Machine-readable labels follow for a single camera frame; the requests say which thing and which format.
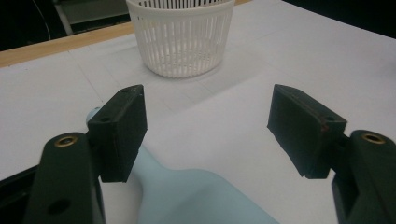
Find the white basket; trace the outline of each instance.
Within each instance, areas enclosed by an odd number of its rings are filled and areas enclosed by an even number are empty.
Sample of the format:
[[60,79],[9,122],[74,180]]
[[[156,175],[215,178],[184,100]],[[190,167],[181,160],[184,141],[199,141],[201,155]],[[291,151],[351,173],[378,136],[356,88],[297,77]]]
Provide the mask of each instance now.
[[126,0],[143,62],[165,77],[220,63],[235,0]]

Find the table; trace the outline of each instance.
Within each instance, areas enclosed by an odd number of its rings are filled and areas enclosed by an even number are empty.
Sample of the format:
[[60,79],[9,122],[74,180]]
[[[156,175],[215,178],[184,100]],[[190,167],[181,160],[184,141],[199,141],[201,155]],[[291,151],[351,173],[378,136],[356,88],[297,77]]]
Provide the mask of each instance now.
[[[280,223],[336,223],[331,181],[298,175],[266,129],[274,84],[305,91],[357,129],[396,136],[396,40],[279,0],[234,9],[223,62],[193,78],[151,73],[133,34],[0,68],[0,178],[44,144],[86,132],[88,112],[143,84],[143,145],[166,167],[215,172]],[[107,223],[135,223],[142,191],[103,184]]]

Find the light blue plastic bottle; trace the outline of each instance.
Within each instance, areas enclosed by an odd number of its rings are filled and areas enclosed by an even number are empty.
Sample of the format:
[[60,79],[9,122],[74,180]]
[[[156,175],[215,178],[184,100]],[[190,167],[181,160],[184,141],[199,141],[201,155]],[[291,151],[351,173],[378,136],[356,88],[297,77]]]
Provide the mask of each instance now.
[[143,187],[138,224],[277,223],[219,175],[166,169],[143,147],[133,173]]

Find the plastic basket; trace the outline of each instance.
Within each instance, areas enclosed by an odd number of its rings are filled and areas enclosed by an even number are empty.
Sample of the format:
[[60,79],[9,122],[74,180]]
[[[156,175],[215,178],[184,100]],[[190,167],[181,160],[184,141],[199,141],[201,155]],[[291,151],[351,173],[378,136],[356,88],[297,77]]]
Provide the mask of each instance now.
[[145,65],[165,77],[220,63],[235,0],[126,0]]

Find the white table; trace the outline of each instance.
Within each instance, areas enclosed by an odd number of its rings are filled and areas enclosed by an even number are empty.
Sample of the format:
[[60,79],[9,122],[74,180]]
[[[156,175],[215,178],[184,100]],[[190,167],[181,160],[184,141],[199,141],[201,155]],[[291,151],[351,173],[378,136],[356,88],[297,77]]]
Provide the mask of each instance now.
[[[331,174],[301,178],[266,129],[274,84],[301,89],[348,120],[396,139],[396,40],[279,0],[234,9],[222,64],[169,79],[142,63],[134,35],[0,68],[0,179],[38,163],[51,137],[143,84],[144,145],[166,167],[215,172],[280,223],[336,223]],[[141,188],[103,184],[107,223],[135,223]]]

